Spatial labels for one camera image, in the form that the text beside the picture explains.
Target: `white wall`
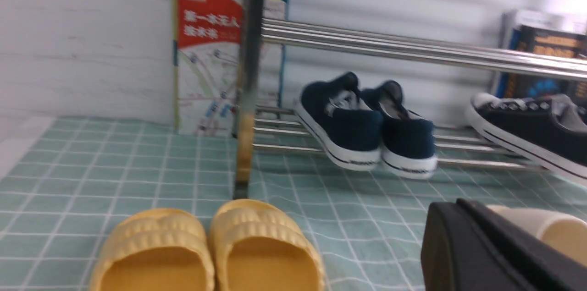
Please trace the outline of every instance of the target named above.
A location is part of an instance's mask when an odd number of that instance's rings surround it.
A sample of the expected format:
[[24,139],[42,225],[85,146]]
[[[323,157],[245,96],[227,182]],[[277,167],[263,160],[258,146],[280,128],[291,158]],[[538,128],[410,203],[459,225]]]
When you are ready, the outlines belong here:
[[[169,0],[0,0],[0,114],[84,114],[172,121]],[[291,0],[290,19],[495,47],[501,13],[576,12],[577,0]],[[408,106],[462,123],[490,73],[290,47],[286,104],[299,87],[355,71],[392,78]]]

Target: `black sneaker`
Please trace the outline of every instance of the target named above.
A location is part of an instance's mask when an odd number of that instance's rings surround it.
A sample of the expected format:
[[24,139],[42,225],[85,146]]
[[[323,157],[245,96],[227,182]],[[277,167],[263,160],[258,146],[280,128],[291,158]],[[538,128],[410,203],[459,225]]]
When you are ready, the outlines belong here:
[[302,90],[295,113],[336,165],[372,170],[380,159],[383,117],[361,110],[359,94],[359,80],[352,72],[331,82],[313,82]]
[[467,120],[482,136],[545,168],[587,185],[587,125],[566,95],[471,99]]
[[384,166],[398,176],[430,178],[438,158],[434,154],[434,124],[403,106],[402,86],[384,82],[361,92],[364,109],[383,115],[381,151]]

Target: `yellow slide sandal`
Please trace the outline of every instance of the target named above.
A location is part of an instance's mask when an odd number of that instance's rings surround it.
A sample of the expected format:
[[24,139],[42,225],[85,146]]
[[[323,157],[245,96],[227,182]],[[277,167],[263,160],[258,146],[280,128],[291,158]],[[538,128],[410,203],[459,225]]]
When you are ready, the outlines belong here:
[[324,267],[287,214],[252,199],[222,205],[208,244],[220,291],[322,291]]
[[213,291],[214,264],[202,224],[178,209],[121,222],[103,245],[88,291]]

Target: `metal shoe rack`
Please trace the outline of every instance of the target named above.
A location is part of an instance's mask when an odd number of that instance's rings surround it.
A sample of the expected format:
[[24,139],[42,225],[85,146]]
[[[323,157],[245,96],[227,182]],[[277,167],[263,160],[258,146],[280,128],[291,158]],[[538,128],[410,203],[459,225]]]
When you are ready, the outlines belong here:
[[[310,136],[297,121],[257,117],[258,113],[293,114],[292,110],[288,109],[256,106],[260,45],[262,41],[392,59],[471,67],[478,70],[549,76],[569,80],[587,80],[587,61],[264,19],[262,17],[263,1],[244,0],[244,26],[241,37],[243,44],[239,53],[238,68],[238,109],[233,125],[233,135],[238,139],[237,168],[233,191],[235,199],[246,198],[248,195],[248,182],[254,149],[281,154],[323,154],[321,149],[313,147],[254,143],[255,133],[275,136]],[[458,129],[456,126],[445,126],[444,128]],[[493,143],[475,136],[436,135],[436,141],[436,147],[443,150],[514,155]],[[523,161],[501,162],[441,158],[438,162],[442,165],[458,165],[470,168],[514,170],[539,168],[536,165],[524,164]]]

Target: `green tiled floor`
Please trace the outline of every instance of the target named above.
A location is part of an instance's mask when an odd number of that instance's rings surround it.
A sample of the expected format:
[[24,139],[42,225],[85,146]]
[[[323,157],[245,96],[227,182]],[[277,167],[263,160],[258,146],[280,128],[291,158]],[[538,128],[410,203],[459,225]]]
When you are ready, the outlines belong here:
[[[231,198],[234,153],[232,139],[176,136],[145,122],[57,120],[0,181],[0,291],[85,290],[105,237],[144,209],[188,210],[209,226]],[[585,189],[549,174],[441,168],[415,181],[293,155],[255,155],[250,197],[298,222],[323,257],[328,291],[423,291],[419,253],[434,201],[587,218]]]

